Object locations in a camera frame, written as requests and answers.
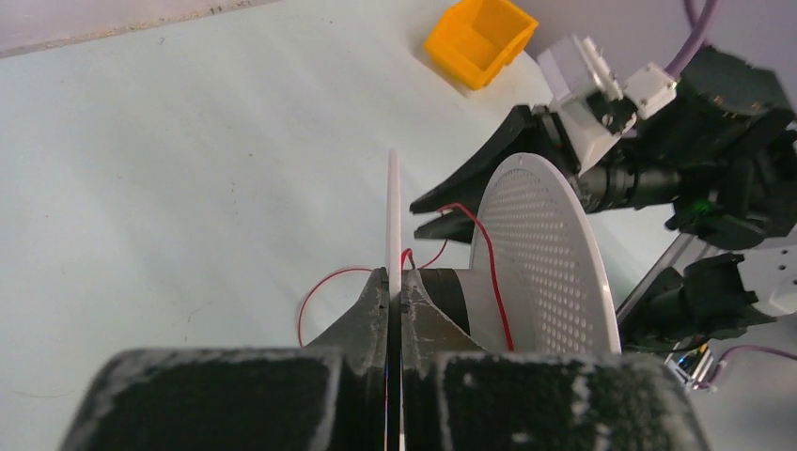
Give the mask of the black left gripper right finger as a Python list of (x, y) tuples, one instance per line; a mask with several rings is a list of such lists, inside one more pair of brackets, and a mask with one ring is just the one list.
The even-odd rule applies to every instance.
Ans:
[(640, 354), (489, 352), (403, 275), (409, 450), (706, 450), (670, 371)]

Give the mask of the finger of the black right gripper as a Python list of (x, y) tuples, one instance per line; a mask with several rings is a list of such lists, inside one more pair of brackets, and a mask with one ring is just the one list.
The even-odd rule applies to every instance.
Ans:
[(476, 213), (493, 173), (504, 160), (518, 153), (539, 155), (567, 177), (581, 169), (559, 114), (544, 105), (518, 104), (471, 158), (413, 201), (410, 212), (434, 212), (460, 203)]
[(475, 228), (475, 223), (470, 217), (461, 210), (454, 210), (420, 225), (414, 231), (414, 238), (471, 244)]

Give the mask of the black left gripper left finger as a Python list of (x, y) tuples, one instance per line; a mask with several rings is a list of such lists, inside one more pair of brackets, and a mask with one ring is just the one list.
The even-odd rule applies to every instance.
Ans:
[(149, 348), (110, 358), (64, 450), (381, 450), (388, 280), (301, 348)]

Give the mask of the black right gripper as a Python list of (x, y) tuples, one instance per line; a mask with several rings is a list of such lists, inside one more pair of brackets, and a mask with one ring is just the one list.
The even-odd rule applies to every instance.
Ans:
[(712, 46), (680, 73), (677, 97), (575, 179), (588, 213), (644, 208), (732, 185), (778, 198), (796, 189), (784, 143), (795, 112), (779, 77)]

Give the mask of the white plastic cable spool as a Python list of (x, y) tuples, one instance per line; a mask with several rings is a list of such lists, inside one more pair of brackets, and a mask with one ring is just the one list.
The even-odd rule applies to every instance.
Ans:
[(519, 361), (530, 355), (618, 355), (615, 307), (599, 247), (573, 190), (544, 158), (519, 153), (493, 173), (468, 266), (455, 271), (466, 327), (431, 300), (420, 271), (404, 276), (406, 365), (443, 353)]

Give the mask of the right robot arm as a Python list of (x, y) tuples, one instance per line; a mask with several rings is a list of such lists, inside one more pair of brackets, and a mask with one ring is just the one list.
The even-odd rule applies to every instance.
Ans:
[(666, 269), (619, 323), (633, 350), (695, 346), (768, 323), (742, 287), (742, 252), (796, 225), (795, 112), (773, 70), (712, 46), (677, 75), (647, 65), (619, 82), (593, 52), (549, 50), (539, 67), (546, 105), (514, 106), (486, 143), (411, 203), (443, 215), (421, 239), (467, 243), (465, 219), (499, 164), (520, 153), (548, 160), (586, 213), (669, 205), (665, 227), (719, 250), (682, 272)]

